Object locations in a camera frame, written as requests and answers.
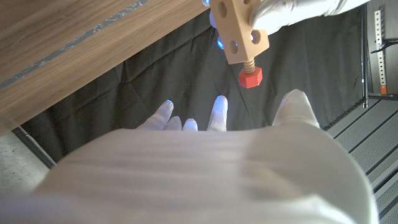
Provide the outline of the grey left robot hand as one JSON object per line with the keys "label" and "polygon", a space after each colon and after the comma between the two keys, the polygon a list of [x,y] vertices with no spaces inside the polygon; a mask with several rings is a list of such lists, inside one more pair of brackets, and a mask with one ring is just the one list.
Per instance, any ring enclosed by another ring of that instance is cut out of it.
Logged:
{"label": "grey left robot hand", "polygon": [[361,6],[369,0],[262,0],[249,22],[255,30],[271,35],[283,26],[319,16],[335,16]]}

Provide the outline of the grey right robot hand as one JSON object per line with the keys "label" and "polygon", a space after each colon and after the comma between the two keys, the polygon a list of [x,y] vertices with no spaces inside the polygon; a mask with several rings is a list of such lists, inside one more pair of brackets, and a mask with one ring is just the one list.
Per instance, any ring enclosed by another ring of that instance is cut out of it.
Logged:
{"label": "grey right robot hand", "polygon": [[2,223],[377,223],[373,188],[320,128],[303,91],[271,126],[228,131],[217,97],[206,131],[165,101],[64,157],[30,194],[1,199]]}

